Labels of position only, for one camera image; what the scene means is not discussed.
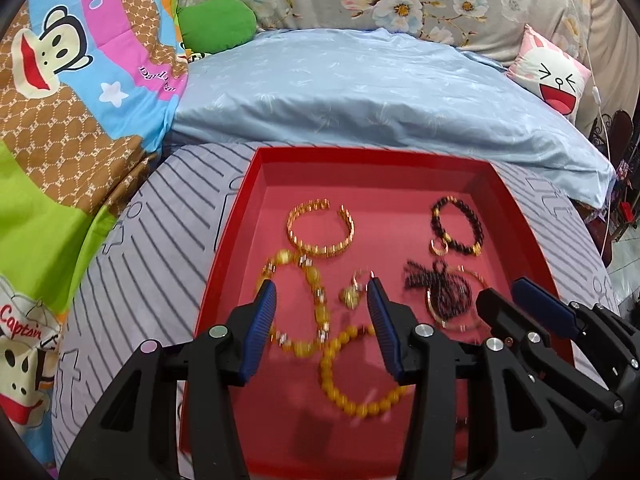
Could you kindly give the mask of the thin rose gold bangle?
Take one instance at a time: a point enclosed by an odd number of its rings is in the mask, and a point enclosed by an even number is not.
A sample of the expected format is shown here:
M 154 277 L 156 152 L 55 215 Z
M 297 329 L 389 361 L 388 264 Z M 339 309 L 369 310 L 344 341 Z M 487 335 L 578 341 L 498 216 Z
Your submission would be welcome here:
M 443 330 L 465 333 L 480 326 L 480 318 L 472 314 L 473 291 L 468 278 L 488 289 L 488 284 L 475 271 L 465 266 L 442 268 L 427 272 L 425 303 L 428 313 Z

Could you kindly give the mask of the dark small-bead mala strand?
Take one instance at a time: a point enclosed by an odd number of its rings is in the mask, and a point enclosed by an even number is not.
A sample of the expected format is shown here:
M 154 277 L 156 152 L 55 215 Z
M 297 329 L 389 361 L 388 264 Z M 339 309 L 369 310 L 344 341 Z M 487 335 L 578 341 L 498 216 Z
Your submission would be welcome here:
M 462 276 L 451 273 L 444 260 L 435 260 L 430 268 L 408 260 L 404 271 L 405 290 L 423 289 L 425 304 L 433 311 L 433 318 L 448 322 L 470 310 L 470 284 Z

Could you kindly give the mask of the dark wooden chair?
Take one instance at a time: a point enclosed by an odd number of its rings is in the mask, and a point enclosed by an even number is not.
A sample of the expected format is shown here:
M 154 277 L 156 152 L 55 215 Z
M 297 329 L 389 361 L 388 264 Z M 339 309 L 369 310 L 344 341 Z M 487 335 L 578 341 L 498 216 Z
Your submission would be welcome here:
M 634 147 L 634 123 L 624 110 L 618 110 L 613 116 L 604 114 L 592 125 L 589 141 L 605 155 L 615 169 L 623 160 L 627 160 Z

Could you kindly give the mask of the pink white cat cushion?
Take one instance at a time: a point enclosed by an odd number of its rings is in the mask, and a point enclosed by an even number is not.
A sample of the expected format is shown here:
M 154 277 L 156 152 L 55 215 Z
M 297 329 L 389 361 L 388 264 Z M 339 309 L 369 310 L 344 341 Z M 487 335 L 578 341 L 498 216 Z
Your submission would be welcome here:
M 591 70 L 526 24 L 506 76 L 574 124 Z

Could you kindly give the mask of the cartoon monkey colourful quilt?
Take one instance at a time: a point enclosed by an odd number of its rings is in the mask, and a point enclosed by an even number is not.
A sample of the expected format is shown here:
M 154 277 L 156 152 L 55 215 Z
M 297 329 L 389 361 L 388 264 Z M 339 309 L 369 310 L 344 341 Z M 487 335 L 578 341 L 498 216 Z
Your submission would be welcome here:
M 177 0 L 24 0 L 1 39 L 1 409 L 53 468 L 73 296 L 188 80 Z

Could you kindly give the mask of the gold braided cuff bangle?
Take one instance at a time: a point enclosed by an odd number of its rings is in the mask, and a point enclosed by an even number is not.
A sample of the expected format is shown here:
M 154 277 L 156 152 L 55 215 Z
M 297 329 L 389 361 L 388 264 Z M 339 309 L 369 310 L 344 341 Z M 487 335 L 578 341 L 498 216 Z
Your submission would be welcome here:
M 302 254 L 335 258 L 352 246 L 355 220 L 344 205 L 333 210 L 327 198 L 315 198 L 288 212 L 285 233 Z

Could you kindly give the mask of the light blue pillow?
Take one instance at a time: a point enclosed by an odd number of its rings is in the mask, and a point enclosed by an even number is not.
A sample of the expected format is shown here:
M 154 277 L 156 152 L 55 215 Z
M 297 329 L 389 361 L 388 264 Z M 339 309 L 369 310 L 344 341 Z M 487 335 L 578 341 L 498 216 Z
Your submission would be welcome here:
M 612 164 L 495 62 L 385 29 L 263 32 L 189 67 L 164 145 L 372 145 L 507 162 L 596 208 Z

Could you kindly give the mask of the grey floral bedsheet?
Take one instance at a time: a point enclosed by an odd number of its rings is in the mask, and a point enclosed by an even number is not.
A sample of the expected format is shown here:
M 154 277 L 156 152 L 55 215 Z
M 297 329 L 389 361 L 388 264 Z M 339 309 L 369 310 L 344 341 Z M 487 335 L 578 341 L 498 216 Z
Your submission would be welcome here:
M 178 0 L 195 6 L 207 0 Z M 510 65 L 531 27 L 591 70 L 575 124 L 634 113 L 639 34 L 618 0 L 240 0 L 260 29 L 385 28 Z

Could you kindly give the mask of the green plush cushion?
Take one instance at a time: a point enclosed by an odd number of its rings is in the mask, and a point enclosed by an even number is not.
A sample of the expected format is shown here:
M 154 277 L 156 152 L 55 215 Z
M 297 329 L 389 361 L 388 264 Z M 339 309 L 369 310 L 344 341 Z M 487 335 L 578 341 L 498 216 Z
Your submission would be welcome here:
M 241 0 L 206 0 L 177 12 L 184 47 L 216 54 L 246 44 L 257 32 L 257 18 Z

